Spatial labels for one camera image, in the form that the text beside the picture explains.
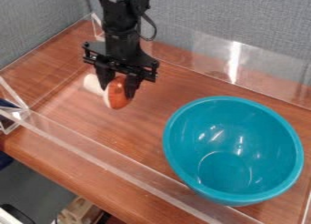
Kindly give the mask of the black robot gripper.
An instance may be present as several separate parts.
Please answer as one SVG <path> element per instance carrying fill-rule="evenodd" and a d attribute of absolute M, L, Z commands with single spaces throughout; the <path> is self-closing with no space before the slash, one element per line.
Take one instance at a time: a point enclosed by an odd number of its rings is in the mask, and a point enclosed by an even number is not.
<path fill-rule="evenodd" d="M 125 74 L 125 96 L 134 97 L 141 80 L 156 81 L 158 62 L 141 50 L 136 33 L 124 36 L 106 35 L 104 42 L 88 41 L 82 44 L 84 62 L 94 66 L 101 89 L 105 89 L 114 74 Z"/>

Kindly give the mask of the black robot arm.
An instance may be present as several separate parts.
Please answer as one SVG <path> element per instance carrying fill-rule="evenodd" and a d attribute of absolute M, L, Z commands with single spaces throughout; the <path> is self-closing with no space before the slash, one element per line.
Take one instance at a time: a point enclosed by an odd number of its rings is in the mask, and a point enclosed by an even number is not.
<path fill-rule="evenodd" d="M 85 42 L 84 62 L 96 70 L 101 89 L 114 79 L 114 74 L 125 75 L 125 96 L 133 98 L 142 80 L 156 81 L 158 61 L 142 50 L 140 42 L 152 41 L 141 35 L 141 20 L 153 29 L 156 24 L 145 14 L 150 8 L 149 0 L 98 0 L 102 9 L 101 30 L 102 42 Z"/>

